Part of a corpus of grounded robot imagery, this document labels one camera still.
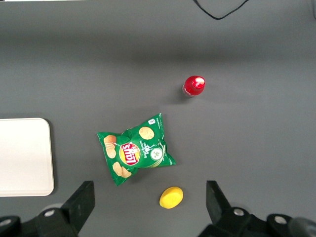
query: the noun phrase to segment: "green chip bag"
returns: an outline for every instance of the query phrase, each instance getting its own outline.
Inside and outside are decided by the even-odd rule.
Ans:
[[[97,134],[116,185],[124,183],[139,168],[176,164],[167,153],[161,114],[137,127],[127,129],[122,134]]]

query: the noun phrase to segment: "red bottle cap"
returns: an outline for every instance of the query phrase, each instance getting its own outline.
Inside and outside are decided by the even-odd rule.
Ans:
[[[205,87],[205,79],[200,76],[191,76],[184,83],[182,89],[189,96],[200,95]]]

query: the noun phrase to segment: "yellow fruit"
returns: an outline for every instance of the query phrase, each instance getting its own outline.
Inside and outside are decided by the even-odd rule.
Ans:
[[[178,205],[182,199],[182,189],[179,187],[170,187],[162,193],[159,204],[166,209],[171,209]]]

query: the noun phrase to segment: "black cable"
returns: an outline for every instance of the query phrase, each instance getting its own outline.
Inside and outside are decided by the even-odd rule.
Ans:
[[[249,0],[245,0],[239,7],[237,7],[236,9],[232,10],[231,12],[227,13],[225,16],[222,16],[222,17],[216,17],[216,16],[213,16],[211,15],[210,13],[208,13],[198,2],[198,0],[193,0],[194,3],[202,10],[204,11],[207,15],[209,15],[210,17],[212,17],[213,19],[215,20],[221,20],[225,17],[227,17],[228,15],[232,14],[234,11],[237,11],[239,8],[241,8],[246,2],[248,2]]]

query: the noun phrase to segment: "white cutting board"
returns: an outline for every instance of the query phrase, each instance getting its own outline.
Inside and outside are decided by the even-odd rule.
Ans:
[[[48,122],[0,119],[0,197],[46,196],[53,189]]]

